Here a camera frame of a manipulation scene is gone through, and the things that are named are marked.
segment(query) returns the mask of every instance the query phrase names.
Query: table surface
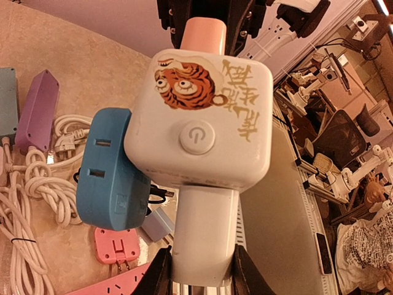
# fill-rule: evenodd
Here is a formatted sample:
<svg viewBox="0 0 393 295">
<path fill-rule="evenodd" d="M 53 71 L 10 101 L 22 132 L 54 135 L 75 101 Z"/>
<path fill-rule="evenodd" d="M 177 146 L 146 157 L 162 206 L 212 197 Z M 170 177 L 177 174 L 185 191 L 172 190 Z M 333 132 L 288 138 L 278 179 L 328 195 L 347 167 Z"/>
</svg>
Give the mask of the table surface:
<svg viewBox="0 0 393 295">
<path fill-rule="evenodd" d="M 0 68 L 13 67 L 18 79 L 20 109 L 33 77 L 48 69 L 60 83 L 56 116 L 94 116 L 106 107 L 133 108 L 149 58 L 96 33 L 0 0 Z M 61 171 L 71 179 L 80 162 Z M 109 278 L 109 266 L 95 256 L 94 227 L 81 224 L 60 229 L 44 200 L 32 200 L 33 231 L 49 265 L 57 294 L 86 287 Z M 174 221 L 176 198 L 164 204 Z M 139 230 L 141 255 L 131 266 L 151 261 L 164 242 L 152 243 Z M 10 295 L 11 244 L 0 234 L 0 294 Z"/>
</svg>

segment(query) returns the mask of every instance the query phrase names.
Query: gray panel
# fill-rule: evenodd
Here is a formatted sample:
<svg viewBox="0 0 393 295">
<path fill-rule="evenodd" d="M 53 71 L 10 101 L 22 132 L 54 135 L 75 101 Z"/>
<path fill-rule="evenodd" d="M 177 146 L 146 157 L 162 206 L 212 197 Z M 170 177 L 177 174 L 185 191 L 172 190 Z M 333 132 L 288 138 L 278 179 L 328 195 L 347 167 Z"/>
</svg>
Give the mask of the gray panel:
<svg viewBox="0 0 393 295">
<path fill-rule="evenodd" d="M 276 294 L 323 294 L 316 241 L 291 149 L 288 134 L 273 127 L 270 170 L 241 194 L 247 250 Z"/>
<path fill-rule="evenodd" d="M 18 127 L 17 78 L 15 69 L 0 69 L 0 139 L 8 136 L 14 143 Z"/>
</svg>

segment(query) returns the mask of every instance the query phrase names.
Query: blue plug adapter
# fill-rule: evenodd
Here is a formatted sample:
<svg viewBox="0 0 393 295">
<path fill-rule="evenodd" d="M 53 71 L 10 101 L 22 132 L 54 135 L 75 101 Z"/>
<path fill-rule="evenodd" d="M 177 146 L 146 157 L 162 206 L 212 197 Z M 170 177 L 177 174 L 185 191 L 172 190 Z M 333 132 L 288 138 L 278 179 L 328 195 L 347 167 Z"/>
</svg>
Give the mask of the blue plug adapter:
<svg viewBox="0 0 393 295">
<path fill-rule="evenodd" d="M 91 124 L 77 188 L 83 222 L 102 229 L 142 225 L 149 202 L 150 179 L 125 154 L 123 141 L 129 109 L 100 110 Z"/>
</svg>

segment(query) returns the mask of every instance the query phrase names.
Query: socket hole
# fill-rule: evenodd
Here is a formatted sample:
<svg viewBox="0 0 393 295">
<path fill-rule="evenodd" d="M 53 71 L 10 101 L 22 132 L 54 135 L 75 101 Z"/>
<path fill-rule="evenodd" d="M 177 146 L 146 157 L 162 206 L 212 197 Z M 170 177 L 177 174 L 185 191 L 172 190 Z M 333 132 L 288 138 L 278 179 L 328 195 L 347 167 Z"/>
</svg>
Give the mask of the socket hole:
<svg viewBox="0 0 393 295">
<path fill-rule="evenodd" d="M 95 145 L 96 146 L 106 146 L 106 147 L 110 147 L 111 146 L 112 141 L 111 140 L 96 140 L 95 141 Z"/>
<path fill-rule="evenodd" d="M 89 169 L 88 174 L 90 176 L 95 176 L 95 177 L 100 177 L 104 178 L 105 177 L 105 171 L 102 170 L 96 170 L 96 169 Z"/>
</svg>

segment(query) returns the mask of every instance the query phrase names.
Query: tiger illustration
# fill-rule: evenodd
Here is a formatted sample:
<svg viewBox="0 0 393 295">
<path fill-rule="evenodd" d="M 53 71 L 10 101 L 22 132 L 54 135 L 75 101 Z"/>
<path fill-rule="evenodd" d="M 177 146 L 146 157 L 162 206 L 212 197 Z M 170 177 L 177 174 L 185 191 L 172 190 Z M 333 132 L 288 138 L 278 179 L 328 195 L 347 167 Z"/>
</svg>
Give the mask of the tiger illustration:
<svg viewBox="0 0 393 295">
<path fill-rule="evenodd" d="M 225 95 L 216 95 L 216 86 L 208 70 L 201 65 L 173 58 L 159 60 L 155 89 L 173 109 L 197 110 L 228 103 Z"/>
</svg>

